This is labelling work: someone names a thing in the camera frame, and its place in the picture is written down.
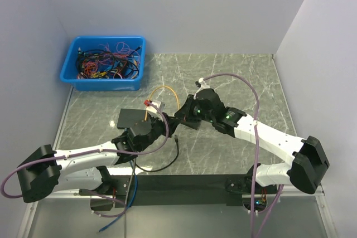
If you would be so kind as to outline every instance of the red connector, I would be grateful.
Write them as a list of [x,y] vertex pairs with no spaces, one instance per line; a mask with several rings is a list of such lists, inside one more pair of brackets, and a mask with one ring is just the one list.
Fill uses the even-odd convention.
[[149,106],[149,103],[151,103],[150,100],[145,100],[145,101],[144,101],[144,105],[146,105],[146,106]]

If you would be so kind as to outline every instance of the black cable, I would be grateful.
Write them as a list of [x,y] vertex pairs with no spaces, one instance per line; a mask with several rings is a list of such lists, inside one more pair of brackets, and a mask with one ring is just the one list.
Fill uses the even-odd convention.
[[166,168],[168,168],[170,165],[172,165],[176,160],[177,158],[179,157],[179,153],[180,153],[180,149],[179,149],[179,138],[177,137],[177,135],[175,135],[175,142],[176,142],[176,148],[177,148],[177,154],[175,156],[175,158],[165,167],[162,167],[162,168],[159,168],[159,169],[156,169],[156,170],[146,170],[142,167],[140,167],[137,163],[135,163],[135,166],[139,169],[141,169],[142,171],[145,171],[145,172],[149,172],[149,173],[153,173],[153,172],[159,172],[159,171],[162,171]]
[[[131,62],[130,59],[133,58],[133,60],[134,60],[134,57],[132,56],[133,53],[135,51],[140,50],[141,47],[142,46],[137,47],[134,51],[131,52],[130,55],[126,56],[125,58],[115,56],[112,52],[107,51],[107,50],[101,50],[101,49],[87,50],[87,51],[83,51],[83,52],[79,51],[75,65],[76,65],[77,71],[81,75],[81,77],[86,78],[86,79],[110,78],[110,76],[112,75],[114,70],[115,70],[115,72],[118,72],[118,74],[114,74],[112,76],[112,78],[117,78],[117,79],[129,78],[133,75],[134,72],[139,73],[138,66],[136,66],[133,62]],[[91,75],[89,76],[88,74],[85,74],[84,63],[90,62],[93,60],[94,60],[93,63],[98,64],[93,67],[98,68],[98,66],[100,66],[100,63],[98,63],[97,60],[99,60],[99,61],[110,60],[111,67],[109,70],[100,71],[100,69],[99,69],[97,72],[98,76],[96,76],[96,77],[92,77]]]

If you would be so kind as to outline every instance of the white connector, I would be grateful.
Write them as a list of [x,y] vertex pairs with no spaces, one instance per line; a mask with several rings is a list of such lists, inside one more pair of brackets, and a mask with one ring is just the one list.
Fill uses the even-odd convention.
[[200,83],[200,88],[198,89],[198,91],[196,91],[195,95],[194,95],[194,99],[196,99],[196,95],[198,92],[200,92],[201,90],[204,90],[204,89],[210,89],[210,86],[207,85],[207,83],[205,82],[205,80],[203,80],[203,77],[201,77],[199,79],[199,83]]
[[[165,107],[165,103],[158,101],[158,100],[152,100],[151,104],[156,106],[160,111],[163,111],[163,109]],[[148,107],[146,107],[146,110],[152,117],[159,118],[161,121],[163,121],[161,115],[157,112],[157,110],[154,107],[148,106]]]

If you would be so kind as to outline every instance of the blue plastic bin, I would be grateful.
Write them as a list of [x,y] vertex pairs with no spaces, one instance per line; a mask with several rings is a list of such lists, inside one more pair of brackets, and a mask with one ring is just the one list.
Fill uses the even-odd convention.
[[[78,56],[78,48],[82,51],[96,48],[103,49],[100,45],[109,44],[113,50],[118,42],[126,43],[135,50],[138,46],[142,48],[140,53],[139,75],[134,79],[77,79],[78,71],[75,62]],[[144,73],[146,41],[141,36],[79,36],[72,41],[61,71],[61,80],[70,83],[80,91],[116,91],[116,90],[138,90]]]

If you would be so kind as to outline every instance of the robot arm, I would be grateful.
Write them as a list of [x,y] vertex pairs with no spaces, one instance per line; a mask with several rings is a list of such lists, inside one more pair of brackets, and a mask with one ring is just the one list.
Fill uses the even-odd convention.
[[254,126],[259,133],[259,146],[283,160],[280,164],[261,164],[256,182],[262,186],[292,184],[304,193],[313,194],[330,166],[318,139],[288,135],[271,128],[236,108],[225,107],[218,94],[203,79],[200,88],[189,95],[175,117],[188,121],[204,120],[223,134],[255,144]]
[[[202,79],[199,81],[197,93],[187,97],[174,117],[163,113],[168,121],[169,137],[179,124],[197,129],[203,120],[223,134],[255,144],[254,126],[257,125],[259,145],[278,156],[283,163],[259,165],[256,182],[261,187],[292,184],[302,192],[315,193],[329,167],[325,152],[316,138],[310,136],[305,140],[288,135],[254,121],[250,115],[239,109],[225,107],[218,94]],[[155,101],[154,105],[159,108],[162,106],[159,101]],[[34,164],[18,171],[24,201],[35,202],[55,191],[78,188],[95,190],[98,193],[107,192],[112,187],[112,181],[106,167],[129,162],[137,157],[119,151],[140,153],[166,133],[161,115],[149,106],[147,110],[147,121],[138,122],[110,142],[76,150],[53,151],[50,145],[40,147],[22,164],[48,157],[68,154],[75,156]],[[117,150],[118,153],[102,152],[101,149]]]

